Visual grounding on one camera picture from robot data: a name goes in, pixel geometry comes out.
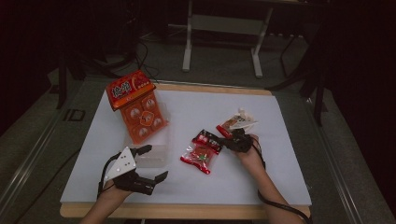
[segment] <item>wire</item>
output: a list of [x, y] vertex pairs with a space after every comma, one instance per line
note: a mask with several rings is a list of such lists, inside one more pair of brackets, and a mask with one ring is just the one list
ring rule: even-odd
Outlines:
[[64, 163], [61, 165], [61, 167], [58, 168], [56, 171], [55, 175], [49, 180], [47, 185], [38, 193], [38, 195], [33, 199], [33, 201], [29, 204], [29, 206], [22, 212], [22, 214], [14, 221], [15, 224], [19, 223], [20, 220], [27, 214], [27, 212], [33, 207], [33, 205], [38, 201], [38, 199], [44, 194], [44, 192], [47, 190], [47, 188], [50, 186], [52, 181], [55, 179], [55, 177], [62, 171], [62, 169], [66, 166], [67, 163], [70, 162], [71, 159], [73, 159], [79, 152], [81, 151], [81, 148], [74, 152]]
[[116, 155], [110, 157], [110, 159], [108, 159], [108, 161], [106, 162], [105, 167], [103, 167], [102, 177], [101, 177], [100, 182], [99, 182], [99, 185], [98, 185], [98, 194], [97, 194], [97, 198], [99, 198], [100, 194], [101, 194], [103, 191], [109, 189], [109, 188], [103, 189], [103, 186], [104, 186], [104, 183], [105, 183], [105, 174], [106, 174], [107, 166], [108, 166], [112, 161], [116, 160], [116, 159], [120, 156], [120, 154], [121, 154], [121, 153], [119, 152], [119, 153], [117, 153]]
[[[256, 149], [256, 151], [259, 153], [260, 158], [262, 159], [262, 165], [264, 166], [264, 169], [265, 169], [265, 161], [264, 161], [263, 158], [262, 158], [262, 151], [261, 151], [262, 147], [260, 146], [260, 143], [259, 143], [259, 141], [258, 141], [257, 139], [255, 139], [255, 138], [252, 138], [252, 139], [253, 139], [253, 140], [257, 143], [257, 145], [258, 145], [258, 147], [254, 146], [254, 145], [253, 145], [253, 147], [254, 147], [254, 149]], [[259, 199], [260, 199], [263, 203], [266, 203], [266, 204], [271, 205], [271, 206], [273, 206], [273, 207], [277, 207], [277, 208], [280, 208], [280, 209], [283, 209], [283, 210], [292, 212], [292, 213], [294, 213], [294, 214], [296, 214], [296, 215], [302, 217], [306, 224], [312, 224], [311, 218], [309, 218], [308, 216], [306, 216], [302, 211], [300, 211], [300, 210], [298, 210], [298, 209], [295, 209], [295, 208], [293, 208], [293, 207], [291, 207], [291, 206], [285, 205], [285, 204], [283, 204], [283, 203], [276, 203], [276, 202], [269, 201], [269, 200], [265, 199], [264, 197], [262, 197], [262, 195], [260, 194], [259, 191], [257, 191], [257, 192], [258, 192]]]

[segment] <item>snack package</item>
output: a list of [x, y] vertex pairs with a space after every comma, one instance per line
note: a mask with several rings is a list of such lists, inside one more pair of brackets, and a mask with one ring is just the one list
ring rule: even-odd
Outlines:
[[200, 171], [209, 175], [214, 159], [221, 152], [222, 145], [213, 133], [201, 130], [186, 148], [180, 160], [194, 165]]
[[134, 144], [138, 145], [167, 125], [155, 97], [155, 85], [137, 70], [106, 87], [113, 110], [120, 110]]
[[227, 119], [224, 123], [216, 126], [216, 129], [228, 139], [233, 138], [231, 127], [240, 124], [238, 127], [243, 128], [245, 131], [248, 130], [256, 121], [253, 121], [253, 117], [245, 112], [244, 108], [239, 108], [238, 113], [234, 114], [230, 119]]

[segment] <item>small snack wrapper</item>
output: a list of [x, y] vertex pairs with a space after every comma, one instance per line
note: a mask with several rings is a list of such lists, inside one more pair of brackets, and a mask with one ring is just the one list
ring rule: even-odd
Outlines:
[[213, 133], [201, 130], [180, 157], [181, 161], [194, 165], [203, 173], [209, 175], [214, 159], [222, 150], [223, 145]]

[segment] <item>human hand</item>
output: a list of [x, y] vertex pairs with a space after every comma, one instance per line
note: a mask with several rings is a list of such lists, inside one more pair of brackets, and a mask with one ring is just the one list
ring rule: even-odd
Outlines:
[[131, 191], [117, 189], [113, 180], [108, 180], [103, 189], [98, 200], [80, 221], [80, 224], [103, 223], [132, 193]]
[[[259, 137], [255, 134], [250, 134], [250, 136], [253, 138], [253, 145], [260, 150]], [[247, 152], [235, 152], [235, 155], [255, 179], [265, 173], [265, 168], [262, 165], [262, 155], [254, 147], [251, 147]]]
[[111, 179], [108, 180], [103, 186], [103, 191], [100, 194], [99, 199], [104, 201], [109, 201], [112, 203], [122, 204], [123, 201], [131, 194], [132, 194], [131, 191], [117, 189], [116, 186], [114, 185], [114, 181]]

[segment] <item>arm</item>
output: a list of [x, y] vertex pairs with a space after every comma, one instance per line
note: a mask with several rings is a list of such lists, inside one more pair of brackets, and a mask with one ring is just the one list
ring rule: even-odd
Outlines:
[[[257, 147], [259, 138], [256, 135], [251, 135], [257, 141], [253, 141], [253, 144]], [[247, 171], [256, 180], [259, 187], [259, 192], [263, 198], [275, 202], [288, 205], [286, 200], [277, 190], [270, 176], [265, 171], [262, 166], [262, 161], [260, 155], [252, 147], [248, 152], [237, 152], [237, 157], [240, 159], [241, 163], [245, 166]], [[302, 224], [303, 221], [296, 214], [273, 207], [272, 205], [264, 204], [264, 210], [268, 216], [268, 220], [272, 224], [277, 223], [289, 223], [289, 224]]]
[[100, 224], [103, 223], [132, 193], [117, 189], [113, 186], [113, 181], [109, 180], [105, 183], [105, 190], [99, 196], [87, 215], [80, 221], [80, 224]]

